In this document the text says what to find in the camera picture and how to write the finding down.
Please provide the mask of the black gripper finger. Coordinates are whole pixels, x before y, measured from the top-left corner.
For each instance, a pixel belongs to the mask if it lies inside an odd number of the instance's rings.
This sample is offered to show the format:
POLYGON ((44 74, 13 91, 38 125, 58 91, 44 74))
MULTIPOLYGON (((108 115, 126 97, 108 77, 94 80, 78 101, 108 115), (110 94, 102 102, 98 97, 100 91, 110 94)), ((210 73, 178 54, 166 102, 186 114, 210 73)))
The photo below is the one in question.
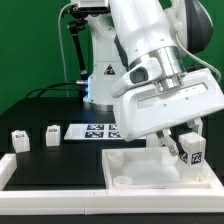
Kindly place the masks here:
POLYGON ((171 130, 163 129, 157 132, 158 139, 161 146, 166 146, 172 156, 179 154, 176 142, 171 138, 171 130))
POLYGON ((189 128, 192 129, 193 132, 197 133, 198 135, 202 134, 203 130, 203 122, 200 118, 195 118, 187 122, 189 128))

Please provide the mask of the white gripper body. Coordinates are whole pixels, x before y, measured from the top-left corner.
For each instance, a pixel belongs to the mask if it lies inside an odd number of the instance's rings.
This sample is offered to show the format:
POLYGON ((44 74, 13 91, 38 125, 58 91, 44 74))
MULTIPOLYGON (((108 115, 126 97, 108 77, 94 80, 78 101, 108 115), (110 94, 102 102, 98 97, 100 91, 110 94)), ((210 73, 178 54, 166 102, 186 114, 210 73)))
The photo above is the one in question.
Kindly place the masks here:
POLYGON ((156 86, 161 76, 158 60, 150 58, 112 85, 114 117, 124 140, 132 141, 224 109, 224 93, 209 70, 187 73, 182 86, 165 91, 156 86))

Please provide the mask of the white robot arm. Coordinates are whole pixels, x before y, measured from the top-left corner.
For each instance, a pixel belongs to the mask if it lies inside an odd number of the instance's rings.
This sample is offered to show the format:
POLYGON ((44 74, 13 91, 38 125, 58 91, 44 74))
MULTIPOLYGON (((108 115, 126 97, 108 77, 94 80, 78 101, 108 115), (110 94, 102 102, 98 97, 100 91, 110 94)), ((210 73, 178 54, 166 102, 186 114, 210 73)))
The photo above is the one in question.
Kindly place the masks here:
POLYGON ((96 68, 88 80, 84 104, 114 112, 121 137, 147 136, 175 155, 169 128, 224 108, 220 73, 212 66, 189 72, 182 58, 206 48, 211 18, 199 0, 109 0, 114 27, 106 17, 89 17, 96 68))

